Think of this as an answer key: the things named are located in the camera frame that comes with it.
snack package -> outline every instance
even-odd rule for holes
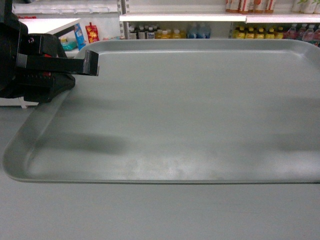
[[[96,25],[92,25],[92,23],[89,23],[89,26],[85,26],[86,33],[88,34],[89,43],[94,43],[99,41],[98,37],[98,29]]]
[[[80,27],[80,23],[74,25],[74,35],[78,44],[78,49],[80,51],[86,45],[85,38]]]

blue package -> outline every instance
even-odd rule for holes
[[[78,43],[78,49],[81,50],[86,45],[86,42],[80,27],[80,23],[77,23],[76,25],[74,25],[74,35]]]

white table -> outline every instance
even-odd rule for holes
[[[20,19],[28,27],[29,34],[53,34],[61,36],[73,28],[79,22],[80,18],[37,18]],[[38,105],[37,102],[24,101],[23,97],[18,98],[0,98],[0,106],[27,106]]]

white shelf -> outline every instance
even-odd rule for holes
[[[246,15],[221,13],[127,13],[121,22],[245,22]]]
[[[320,23],[320,14],[279,12],[273,14],[218,13],[127,13],[122,22],[245,22],[245,23]]]
[[[92,14],[118,12],[115,0],[38,0],[29,4],[14,3],[14,14]]]
[[[80,18],[19,19],[28,27],[29,34],[56,34],[79,23]]]

plastic bottle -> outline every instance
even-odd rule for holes
[[[180,36],[181,36],[182,39],[186,39],[187,38],[186,28],[184,28],[184,27],[181,28]]]
[[[307,31],[307,24],[302,24],[302,27],[300,27],[298,33],[297,33],[297,40],[302,40],[302,37],[304,36],[305,32]]]
[[[296,39],[297,38],[297,24],[293,23],[290,29],[286,32],[287,39]]]
[[[133,26],[129,27],[129,33],[128,33],[128,38],[130,40],[135,40],[137,39],[137,33],[135,31],[135,28]]]
[[[155,39],[161,39],[161,35],[162,35],[162,30],[159,29],[158,31],[156,31],[154,38],[155,38]]]
[[[320,25],[318,29],[313,34],[313,40],[320,41]]]
[[[189,32],[188,32],[188,38],[189,39],[196,39],[197,35],[198,35],[197,24],[193,23]]]
[[[278,31],[274,34],[275,39],[283,39],[284,38],[284,28],[282,26],[278,27]]]
[[[302,41],[310,42],[314,39],[314,34],[315,34],[314,28],[315,28],[315,25],[313,25],[313,24],[309,25],[308,30],[305,31],[305,33],[303,34]]]
[[[255,39],[264,39],[265,38],[265,34],[264,34],[264,29],[263,27],[260,27],[258,29],[258,32],[256,33],[256,35],[254,36]]]
[[[174,30],[172,38],[173,39],[181,39],[180,31],[178,29]]]
[[[152,26],[149,27],[149,31],[146,33],[146,39],[155,39],[155,31]]]
[[[162,31],[161,39],[170,39],[170,36],[168,35],[168,31],[166,30]]]
[[[140,29],[138,32],[139,39],[146,39],[144,26],[139,26],[139,29]]]
[[[255,38],[255,33],[254,33],[254,28],[249,27],[248,32],[245,34],[245,39],[254,39]]]
[[[198,39],[209,39],[210,38],[210,29],[204,23],[200,24],[199,31],[197,33]]]
[[[273,27],[271,27],[269,31],[266,33],[265,39],[275,39],[275,30]]]
[[[241,26],[240,28],[239,28],[239,32],[237,33],[237,35],[236,35],[236,39],[245,39],[245,37],[246,37],[246,34],[245,34],[245,27],[244,26]]]
[[[239,33],[239,30],[240,30],[240,26],[237,26],[237,27],[234,29],[234,31],[233,31],[233,33],[232,33],[232,38],[233,38],[233,39],[236,39],[236,38],[237,38],[237,34]]]

